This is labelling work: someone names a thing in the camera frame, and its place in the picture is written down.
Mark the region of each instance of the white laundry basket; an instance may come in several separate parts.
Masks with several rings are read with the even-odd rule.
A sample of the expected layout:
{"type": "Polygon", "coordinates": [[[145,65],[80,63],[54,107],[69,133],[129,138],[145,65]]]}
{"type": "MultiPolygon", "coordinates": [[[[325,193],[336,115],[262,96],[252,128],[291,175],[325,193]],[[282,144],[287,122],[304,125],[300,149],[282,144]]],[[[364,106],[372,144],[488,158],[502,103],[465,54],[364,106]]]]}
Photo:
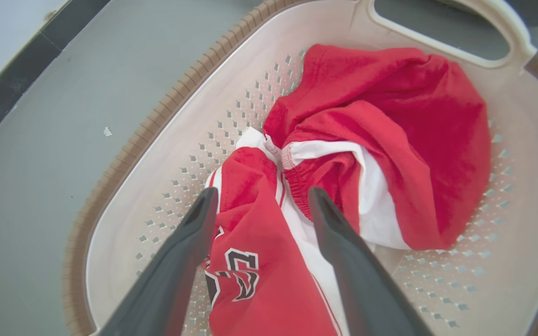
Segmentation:
{"type": "MultiPolygon", "coordinates": [[[[73,335],[100,329],[248,127],[294,90],[316,43],[417,47],[459,62],[488,104],[490,183],[447,251],[378,248],[436,335],[538,335],[538,51],[501,0],[458,0],[501,32],[485,60],[384,19],[374,0],[266,0],[184,75],[105,172],[68,240],[63,274],[73,335]]],[[[199,272],[184,335],[210,335],[199,272]]]]}

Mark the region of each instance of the floor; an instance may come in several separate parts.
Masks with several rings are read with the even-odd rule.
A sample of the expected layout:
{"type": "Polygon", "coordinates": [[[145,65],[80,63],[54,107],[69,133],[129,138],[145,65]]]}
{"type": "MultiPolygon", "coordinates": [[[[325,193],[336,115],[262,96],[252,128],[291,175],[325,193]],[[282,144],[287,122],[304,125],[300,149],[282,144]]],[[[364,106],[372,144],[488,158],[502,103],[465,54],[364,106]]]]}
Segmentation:
{"type": "MultiPolygon", "coordinates": [[[[421,1],[391,0],[383,13],[392,18],[399,14],[402,21],[410,18],[416,25],[412,28],[429,30],[433,22],[405,14],[416,13],[413,6],[421,1]]],[[[113,0],[4,119],[0,125],[0,336],[68,334],[60,273],[77,212],[156,102],[258,2],[113,0]],[[111,136],[103,134],[106,127],[111,136]]],[[[455,21],[438,22],[446,27],[455,21]]],[[[438,28],[433,34],[442,34],[445,40],[455,36],[453,31],[438,28]]],[[[488,36],[486,28],[481,33],[488,36]]],[[[538,28],[531,33],[538,46],[538,28]]],[[[497,55],[495,38],[483,42],[469,37],[464,42],[476,51],[493,50],[492,55],[497,55]]]]}

